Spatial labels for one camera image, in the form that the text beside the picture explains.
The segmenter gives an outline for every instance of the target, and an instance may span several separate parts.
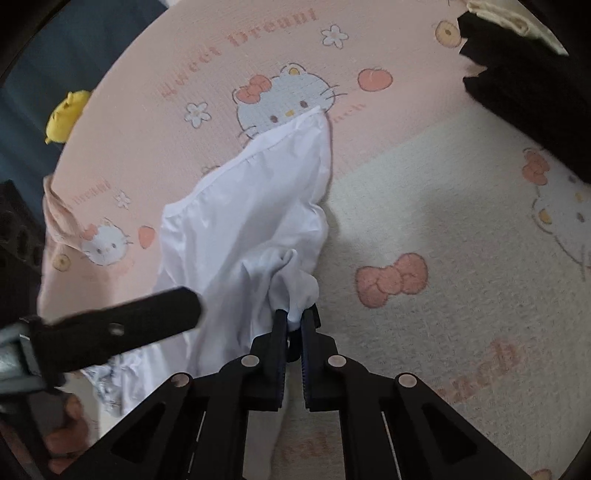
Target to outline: peach illustration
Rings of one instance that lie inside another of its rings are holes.
[[[435,38],[441,45],[447,48],[456,48],[462,43],[460,31],[454,24],[447,20],[441,20],[439,22],[439,25],[435,29]]]
[[[152,227],[143,225],[138,228],[139,244],[143,249],[148,248],[154,242],[156,238],[156,230]]]
[[[382,69],[365,69],[359,72],[357,82],[359,87],[366,92],[379,92],[385,90],[394,79],[392,74],[387,70]]]

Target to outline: crumpled white garment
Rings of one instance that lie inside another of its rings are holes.
[[[176,372],[209,375],[248,353],[277,309],[288,311],[290,329],[299,327],[319,296],[312,272],[328,234],[318,202],[329,176],[329,126],[317,107],[259,135],[164,208],[154,291],[186,286],[205,313],[198,328],[127,354],[134,367],[123,370],[126,413]],[[131,393],[138,383],[139,397]],[[250,415],[248,480],[269,477],[282,415],[266,415]]]

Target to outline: metal bolt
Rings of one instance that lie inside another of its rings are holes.
[[[329,365],[335,368],[344,367],[347,363],[347,359],[342,355],[333,355],[329,357]]]
[[[398,377],[398,383],[403,387],[412,388],[417,384],[417,377],[411,374],[402,374]]]
[[[176,374],[174,377],[170,379],[173,385],[177,388],[184,387],[189,383],[191,379],[187,374]]]
[[[247,355],[242,357],[242,365],[245,367],[256,367],[260,360],[256,355]]]
[[[116,337],[123,336],[123,334],[125,333],[125,327],[123,327],[123,325],[121,325],[120,323],[110,323],[109,333]]]

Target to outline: dark blue surface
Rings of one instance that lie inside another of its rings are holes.
[[[13,180],[42,220],[43,177],[62,145],[45,127],[68,92],[93,90],[165,7],[158,0],[72,0],[29,43],[0,88],[0,181]]]

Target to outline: pink bow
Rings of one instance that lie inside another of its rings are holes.
[[[80,236],[84,239],[84,240],[88,240],[89,242],[95,237],[95,235],[99,233],[99,229],[97,228],[96,225],[94,224],[90,224],[88,226],[88,228],[86,230],[84,230]]]
[[[527,160],[527,165],[521,170],[524,178],[536,185],[546,185],[548,178],[546,178],[545,173],[550,171],[550,165],[548,165],[546,159],[540,152],[532,148],[524,150],[524,156]]]
[[[418,254],[401,255],[394,265],[384,268],[361,267],[355,274],[357,295],[369,309],[383,307],[390,295],[423,291],[427,279],[427,264]]]
[[[255,75],[249,84],[240,87],[236,92],[236,98],[242,103],[258,103],[261,101],[261,93],[271,90],[271,81],[264,75]]]

